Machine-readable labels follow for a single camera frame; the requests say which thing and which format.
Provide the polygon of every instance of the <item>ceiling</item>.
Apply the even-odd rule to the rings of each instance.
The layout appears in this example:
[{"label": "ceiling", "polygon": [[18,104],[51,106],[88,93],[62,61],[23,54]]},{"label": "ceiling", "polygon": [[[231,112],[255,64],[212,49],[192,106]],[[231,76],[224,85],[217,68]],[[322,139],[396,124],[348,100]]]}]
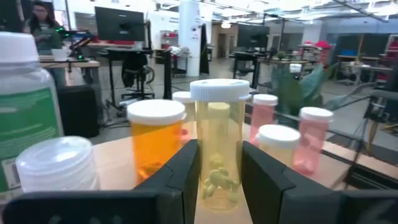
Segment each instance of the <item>ceiling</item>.
[{"label": "ceiling", "polygon": [[[179,0],[153,0],[158,10],[177,11]],[[262,24],[286,19],[309,23],[332,18],[372,17],[388,22],[398,14],[397,0],[192,0],[212,11],[216,21]]]}]

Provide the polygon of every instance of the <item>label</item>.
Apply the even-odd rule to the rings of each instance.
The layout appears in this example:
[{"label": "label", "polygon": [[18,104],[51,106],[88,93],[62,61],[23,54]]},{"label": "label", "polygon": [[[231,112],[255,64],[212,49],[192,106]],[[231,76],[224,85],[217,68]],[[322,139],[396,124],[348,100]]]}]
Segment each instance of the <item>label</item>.
[{"label": "label", "polygon": [[0,203],[21,191],[15,158],[24,149],[59,135],[50,88],[0,96]]}]

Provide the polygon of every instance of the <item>dark hair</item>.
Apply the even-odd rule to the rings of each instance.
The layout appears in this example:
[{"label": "dark hair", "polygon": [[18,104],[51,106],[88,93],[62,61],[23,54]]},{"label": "dark hair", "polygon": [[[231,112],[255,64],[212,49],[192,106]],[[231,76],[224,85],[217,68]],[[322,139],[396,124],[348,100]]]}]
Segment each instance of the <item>dark hair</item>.
[{"label": "dark hair", "polygon": [[[47,11],[47,18],[45,18],[45,22],[49,25],[49,27],[55,27],[56,26],[55,20],[50,17],[50,13],[49,13],[48,7],[42,1],[34,1],[32,3],[32,5],[33,5],[33,7],[34,6],[42,6],[42,7],[44,7],[45,10]],[[40,27],[39,19],[37,18],[37,16],[34,13],[32,13],[32,16],[30,17],[29,27],[30,27],[30,33],[32,33],[32,34],[33,34],[33,32],[36,29],[42,30],[42,28]]]}]

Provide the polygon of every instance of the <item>woman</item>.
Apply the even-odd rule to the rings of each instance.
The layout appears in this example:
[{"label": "woman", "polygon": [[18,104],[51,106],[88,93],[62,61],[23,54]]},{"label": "woman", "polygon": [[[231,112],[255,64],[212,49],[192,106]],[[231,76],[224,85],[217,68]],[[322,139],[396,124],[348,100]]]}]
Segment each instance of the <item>woman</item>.
[{"label": "woman", "polygon": [[[33,13],[26,21],[24,32],[35,37],[37,51],[40,55],[51,55],[51,49],[61,49],[61,36],[57,32],[60,24],[49,16],[49,10],[41,1],[33,2]],[[47,68],[57,87],[65,86],[65,69]]]}]

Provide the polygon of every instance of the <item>white plastic bottle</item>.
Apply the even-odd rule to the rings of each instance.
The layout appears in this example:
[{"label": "white plastic bottle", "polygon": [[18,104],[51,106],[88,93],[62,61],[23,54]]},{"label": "white plastic bottle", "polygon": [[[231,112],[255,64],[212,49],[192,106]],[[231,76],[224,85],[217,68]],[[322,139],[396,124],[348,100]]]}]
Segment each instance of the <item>white plastic bottle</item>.
[{"label": "white plastic bottle", "polygon": [[57,92],[41,69],[33,36],[0,32],[0,205],[22,193],[15,159],[63,136]]}]

